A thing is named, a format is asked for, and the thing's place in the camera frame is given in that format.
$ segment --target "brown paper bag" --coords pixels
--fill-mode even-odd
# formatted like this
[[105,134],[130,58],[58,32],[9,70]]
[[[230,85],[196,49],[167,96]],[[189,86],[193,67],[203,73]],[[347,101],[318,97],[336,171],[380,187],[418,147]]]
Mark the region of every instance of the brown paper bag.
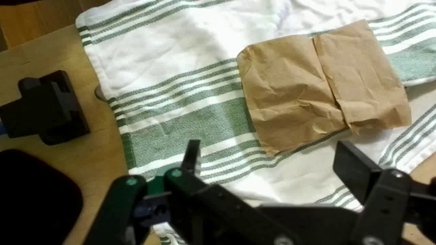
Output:
[[365,22],[313,40],[254,44],[237,63],[250,119],[269,156],[346,126],[357,134],[410,124],[404,90]]
[[256,44],[237,62],[246,107],[267,154],[294,150],[344,128],[309,38]]

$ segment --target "striped towel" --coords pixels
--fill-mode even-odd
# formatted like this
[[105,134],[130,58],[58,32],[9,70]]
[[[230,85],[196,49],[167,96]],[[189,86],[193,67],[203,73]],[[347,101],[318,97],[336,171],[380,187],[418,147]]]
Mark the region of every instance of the striped towel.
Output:
[[[268,158],[245,108],[235,56],[246,45],[366,19],[400,81],[414,124],[353,138],[340,132]],[[178,166],[201,141],[200,177],[245,202],[361,206],[331,171],[350,139],[376,164],[410,173],[436,151],[436,3],[412,0],[113,0],[76,21],[115,116],[130,175]],[[167,244],[177,236],[156,230]]]

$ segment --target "folded paper bag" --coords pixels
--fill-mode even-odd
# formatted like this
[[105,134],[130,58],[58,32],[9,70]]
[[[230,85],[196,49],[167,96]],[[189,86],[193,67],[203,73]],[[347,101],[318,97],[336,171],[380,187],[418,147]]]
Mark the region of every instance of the folded paper bag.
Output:
[[404,90],[365,22],[313,40],[254,44],[237,63],[250,119],[269,156],[347,127],[358,134],[410,124]]
[[293,150],[344,128],[312,41],[286,37],[238,56],[246,107],[264,151]]

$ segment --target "cloth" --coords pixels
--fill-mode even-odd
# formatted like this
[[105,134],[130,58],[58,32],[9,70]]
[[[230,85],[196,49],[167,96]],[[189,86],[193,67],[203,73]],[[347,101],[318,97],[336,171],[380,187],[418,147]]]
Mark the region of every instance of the cloth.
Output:
[[344,128],[358,135],[410,126],[404,89],[366,22],[249,45],[237,66],[250,120],[269,156]]
[[[200,177],[248,202],[359,209],[331,171],[342,132],[268,158],[246,116],[235,56],[249,44],[368,19],[408,89],[414,124],[353,142],[410,173],[436,150],[434,2],[114,0],[76,19],[115,116],[129,173],[162,175],[201,141]],[[166,243],[177,237],[158,228]]]

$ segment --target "dish towel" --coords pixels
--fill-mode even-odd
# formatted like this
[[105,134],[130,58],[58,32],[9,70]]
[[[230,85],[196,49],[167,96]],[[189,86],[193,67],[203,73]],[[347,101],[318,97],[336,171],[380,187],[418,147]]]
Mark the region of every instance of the dish towel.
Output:
[[[249,122],[235,56],[246,45],[316,34],[366,19],[407,87],[412,126],[351,138],[340,132],[267,157]],[[84,51],[114,113],[130,175],[178,166],[201,141],[200,177],[252,206],[359,203],[332,172],[350,139],[383,168],[410,173],[436,151],[436,3],[414,0],[113,0],[76,19]],[[165,244],[179,243],[167,226]]]

